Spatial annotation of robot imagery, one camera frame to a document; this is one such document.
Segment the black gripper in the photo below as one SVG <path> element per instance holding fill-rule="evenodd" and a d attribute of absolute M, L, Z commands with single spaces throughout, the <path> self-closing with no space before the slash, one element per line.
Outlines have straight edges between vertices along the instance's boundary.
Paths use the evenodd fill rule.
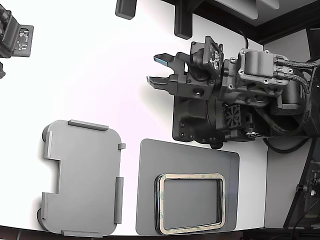
<path fill-rule="evenodd" d="M 178 52 L 175 56 L 168 53 L 157 54 L 154 61 L 168 68 L 174 73 L 184 73 L 188 55 Z M 177 74 L 168 77 L 147 76 L 147 83 L 154 89 L 167 91 L 170 95 L 178 95 L 184 98 L 209 100 L 213 94 L 215 81 L 211 78 L 207 81 L 197 81 L 191 75 L 178 80 Z"/>

